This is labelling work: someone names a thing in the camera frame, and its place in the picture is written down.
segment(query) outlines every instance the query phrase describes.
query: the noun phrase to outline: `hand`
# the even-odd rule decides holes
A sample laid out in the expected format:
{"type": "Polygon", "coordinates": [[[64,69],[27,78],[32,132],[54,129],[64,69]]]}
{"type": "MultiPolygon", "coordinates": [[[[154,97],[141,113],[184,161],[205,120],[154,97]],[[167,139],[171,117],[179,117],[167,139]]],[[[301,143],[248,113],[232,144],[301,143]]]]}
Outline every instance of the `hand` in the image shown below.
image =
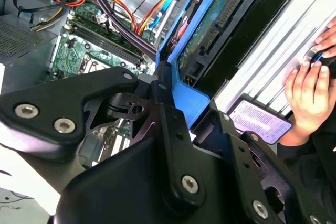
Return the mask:
{"type": "Polygon", "coordinates": [[[315,46],[316,50],[322,51],[329,47],[328,51],[323,53],[324,58],[330,58],[336,56],[336,18],[334,18],[328,25],[328,31],[323,33],[320,37],[316,39],[316,43],[318,44],[315,46]]]}
{"type": "Polygon", "coordinates": [[[309,65],[305,61],[286,82],[286,96],[295,117],[293,130],[301,137],[316,131],[336,103],[336,81],[329,80],[329,68],[316,61],[309,71],[309,65]]]}

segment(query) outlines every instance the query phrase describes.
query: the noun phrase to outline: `sticker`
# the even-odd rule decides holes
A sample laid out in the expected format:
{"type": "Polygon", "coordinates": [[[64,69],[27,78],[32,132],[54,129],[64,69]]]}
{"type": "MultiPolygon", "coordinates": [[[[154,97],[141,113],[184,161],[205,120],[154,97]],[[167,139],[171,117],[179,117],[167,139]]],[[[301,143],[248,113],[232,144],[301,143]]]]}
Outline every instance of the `sticker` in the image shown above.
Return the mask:
{"type": "Polygon", "coordinates": [[[235,128],[239,131],[253,131],[268,144],[276,143],[290,128],[291,123],[249,103],[242,101],[231,112],[235,128]]]}

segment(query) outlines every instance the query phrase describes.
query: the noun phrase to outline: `black mounting arm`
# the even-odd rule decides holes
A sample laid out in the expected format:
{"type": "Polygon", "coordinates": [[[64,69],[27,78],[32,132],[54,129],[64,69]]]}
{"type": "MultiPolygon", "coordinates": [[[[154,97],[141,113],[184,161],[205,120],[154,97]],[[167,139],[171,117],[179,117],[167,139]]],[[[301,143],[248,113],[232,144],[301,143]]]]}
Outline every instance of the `black mounting arm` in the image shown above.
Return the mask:
{"type": "Polygon", "coordinates": [[[71,160],[99,127],[132,121],[129,148],[68,184],[58,224],[283,223],[277,191],[287,224],[332,223],[262,139],[239,136],[214,104],[193,145],[170,66],[158,69],[147,82],[114,67],[0,96],[0,144],[49,162],[71,160]]]}

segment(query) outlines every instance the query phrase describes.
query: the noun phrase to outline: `screw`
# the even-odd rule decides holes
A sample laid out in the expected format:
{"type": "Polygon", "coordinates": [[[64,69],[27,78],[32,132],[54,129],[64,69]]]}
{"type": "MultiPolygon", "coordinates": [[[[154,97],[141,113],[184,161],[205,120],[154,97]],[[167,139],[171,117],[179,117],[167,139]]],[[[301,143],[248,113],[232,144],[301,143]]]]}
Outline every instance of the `screw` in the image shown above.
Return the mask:
{"type": "Polygon", "coordinates": [[[124,73],[124,77],[129,80],[133,79],[133,77],[129,73],[124,73]]]}
{"type": "Polygon", "coordinates": [[[313,223],[313,224],[321,224],[321,222],[319,221],[319,219],[316,218],[314,215],[311,215],[309,217],[310,217],[311,223],[313,223]]]}
{"type": "Polygon", "coordinates": [[[21,104],[15,108],[15,114],[20,118],[34,118],[38,112],[38,108],[31,104],[21,104]]]}
{"type": "Polygon", "coordinates": [[[223,117],[226,121],[230,121],[230,117],[227,114],[223,114],[223,117]]]}
{"type": "Polygon", "coordinates": [[[54,128],[59,133],[69,134],[75,131],[76,125],[68,118],[60,118],[55,121],[54,128]]]}
{"type": "Polygon", "coordinates": [[[267,211],[266,207],[260,201],[254,200],[253,201],[253,208],[254,208],[254,211],[260,217],[262,217],[264,220],[266,220],[268,218],[268,211],[267,211]]]}
{"type": "Polygon", "coordinates": [[[164,90],[166,90],[167,88],[166,88],[166,86],[165,85],[163,85],[163,84],[159,84],[159,87],[161,88],[161,89],[164,89],[164,90]]]}
{"type": "Polygon", "coordinates": [[[254,133],[251,134],[251,137],[252,137],[255,141],[258,141],[258,140],[259,140],[258,136],[257,136],[256,134],[254,134],[254,133]]]}
{"type": "Polygon", "coordinates": [[[198,192],[198,183],[192,176],[183,176],[182,186],[191,194],[195,194],[198,192]]]}

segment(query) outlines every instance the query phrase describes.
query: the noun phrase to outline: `motherboard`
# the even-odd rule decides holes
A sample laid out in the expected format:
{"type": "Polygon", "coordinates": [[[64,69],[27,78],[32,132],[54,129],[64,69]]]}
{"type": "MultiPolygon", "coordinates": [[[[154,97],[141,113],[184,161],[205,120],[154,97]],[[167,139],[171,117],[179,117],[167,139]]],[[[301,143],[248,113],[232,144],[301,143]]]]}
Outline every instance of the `motherboard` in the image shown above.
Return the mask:
{"type": "MultiPolygon", "coordinates": [[[[149,39],[150,33],[143,36],[149,39]]],[[[71,11],[57,40],[48,81],[114,66],[125,67],[136,76],[155,70],[155,63],[110,27],[95,4],[71,11]]]]}

